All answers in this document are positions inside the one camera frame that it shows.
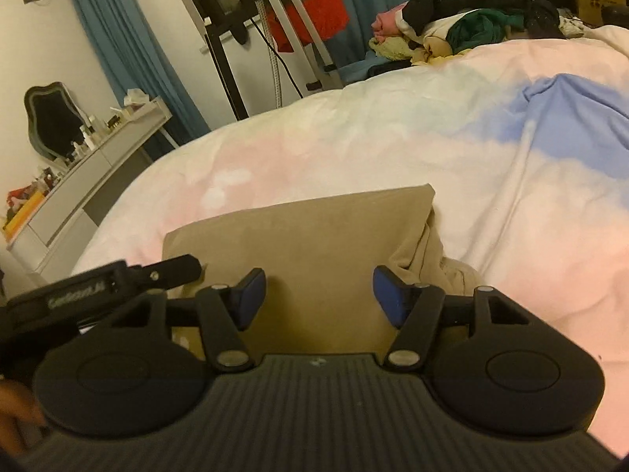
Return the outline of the person's left hand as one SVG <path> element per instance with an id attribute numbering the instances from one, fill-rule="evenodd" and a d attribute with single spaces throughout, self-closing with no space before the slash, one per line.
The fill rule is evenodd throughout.
<path id="1" fill-rule="evenodd" d="M 46 420 L 34 394 L 22 383 L 2 379 L 0 391 L 1 449 L 9 456 L 19 456 L 27 451 L 18 424 L 45 427 Z"/>

